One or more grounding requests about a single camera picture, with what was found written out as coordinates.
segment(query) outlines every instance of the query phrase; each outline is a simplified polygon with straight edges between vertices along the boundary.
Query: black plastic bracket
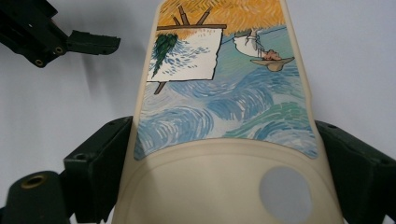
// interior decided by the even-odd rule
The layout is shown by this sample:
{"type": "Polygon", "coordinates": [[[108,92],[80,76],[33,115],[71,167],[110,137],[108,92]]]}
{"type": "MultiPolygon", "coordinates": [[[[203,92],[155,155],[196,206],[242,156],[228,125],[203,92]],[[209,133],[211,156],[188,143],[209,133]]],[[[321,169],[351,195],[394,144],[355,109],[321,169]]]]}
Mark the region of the black plastic bracket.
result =
{"type": "Polygon", "coordinates": [[[396,221],[396,161],[331,124],[316,124],[346,221],[382,223],[385,215],[396,221]]]}
{"type": "Polygon", "coordinates": [[[78,222],[107,220],[117,201],[132,118],[116,119],[64,158],[69,215],[78,222]]]}
{"type": "Polygon", "coordinates": [[[67,51],[110,54],[120,39],[74,31],[67,36],[52,20],[58,11],[46,0],[0,0],[0,42],[37,67],[67,51]]]}
{"type": "Polygon", "coordinates": [[[68,224],[61,179],[54,172],[39,172],[15,182],[9,189],[1,223],[68,224]]]}

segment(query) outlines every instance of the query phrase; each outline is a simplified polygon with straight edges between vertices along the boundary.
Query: screw hole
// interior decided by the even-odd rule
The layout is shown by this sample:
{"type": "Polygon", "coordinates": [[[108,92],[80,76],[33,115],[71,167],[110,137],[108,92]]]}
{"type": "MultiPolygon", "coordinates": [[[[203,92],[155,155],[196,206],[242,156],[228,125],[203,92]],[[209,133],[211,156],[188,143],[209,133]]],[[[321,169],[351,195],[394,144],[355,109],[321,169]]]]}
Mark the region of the screw hole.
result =
{"type": "Polygon", "coordinates": [[[86,156],[85,154],[83,154],[83,153],[77,154],[74,158],[77,159],[77,160],[79,160],[79,161],[85,161],[85,160],[87,160],[87,156],[86,156]]]}
{"type": "Polygon", "coordinates": [[[39,59],[37,59],[37,60],[35,60],[35,65],[37,65],[37,66],[43,66],[44,65],[44,63],[43,63],[43,61],[41,61],[41,60],[39,60],[39,59]]]}
{"type": "Polygon", "coordinates": [[[56,51],[57,53],[59,53],[59,54],[61,54],[61,53],[64,52],[64,50],[63,50],[61,47],[57,47],[57,48],[55,49],[55,51],[56,51]]]}
{"type": "Polygon", "coordinates": [[[46,181],[47,177],[45,175],[35,175],[26,181],[23,181],[21,187],[23,189],[33,189],[42,185],[46,181]]]}

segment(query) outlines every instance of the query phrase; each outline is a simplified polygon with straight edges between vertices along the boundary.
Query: brass screw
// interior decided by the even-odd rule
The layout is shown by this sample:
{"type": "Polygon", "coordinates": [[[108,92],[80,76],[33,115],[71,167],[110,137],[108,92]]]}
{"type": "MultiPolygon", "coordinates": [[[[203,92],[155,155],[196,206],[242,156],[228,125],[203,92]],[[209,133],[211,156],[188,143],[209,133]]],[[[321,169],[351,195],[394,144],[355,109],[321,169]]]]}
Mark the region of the brass screw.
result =
{"type": "Polygon", "coordinates": [[[55,51],[56,51],[58,54],[64,53],[64,50],[63,50],[61,47],[57,47],[57,48],[55,49],[55,51]]]}
{"type": "Polygon", "coordinates": [[[35,65],[37,65],[37,66],[43,66],[44,63],[43,63],[43,61],[37,59],[37,60],[35,60],[35,65]]]}

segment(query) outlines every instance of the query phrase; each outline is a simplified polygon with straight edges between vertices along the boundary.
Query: swirling blue waves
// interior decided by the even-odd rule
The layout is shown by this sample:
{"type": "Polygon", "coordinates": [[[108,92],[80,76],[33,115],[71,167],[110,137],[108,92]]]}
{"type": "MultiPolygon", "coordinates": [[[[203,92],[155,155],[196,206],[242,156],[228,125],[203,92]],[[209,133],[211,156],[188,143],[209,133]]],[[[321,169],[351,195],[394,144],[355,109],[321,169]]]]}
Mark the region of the swirling blue waves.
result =
{"type": "Polygon", "coordinates": [[[166,109],[140,121],[134,157],[141,160],[164,147],[204,139],[213,129],[213,125],[212,117],[203,109],[166,109]]]}
{"type": "Polygon", "coordinates": [[[221,119],[247,120],[273,104],[271,92],[262,85],[262,74],[247,75],[227,94],[210,101],[207,108],[221,119]]]}
{"type": "Polygon", "coordinates": [[[294,102],[273,105],[224,137],[265,139],[265,141],[293,147],[310,158],[316,158],[317,145],[304,108],[294,102]]]}

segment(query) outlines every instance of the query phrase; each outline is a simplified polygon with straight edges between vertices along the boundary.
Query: van gogh style artwork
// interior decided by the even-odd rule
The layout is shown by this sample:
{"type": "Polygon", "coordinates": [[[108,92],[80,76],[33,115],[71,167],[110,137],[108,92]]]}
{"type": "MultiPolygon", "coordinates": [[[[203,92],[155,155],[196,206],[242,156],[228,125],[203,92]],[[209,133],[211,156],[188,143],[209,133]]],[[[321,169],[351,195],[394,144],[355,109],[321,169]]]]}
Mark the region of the van gogh style artwork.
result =
{"type": "Polygon", "coordinates": [[[177,144],[223,137],[318,156],[276,0],[166,1],[139,116],[136,160],[177,144]]]}

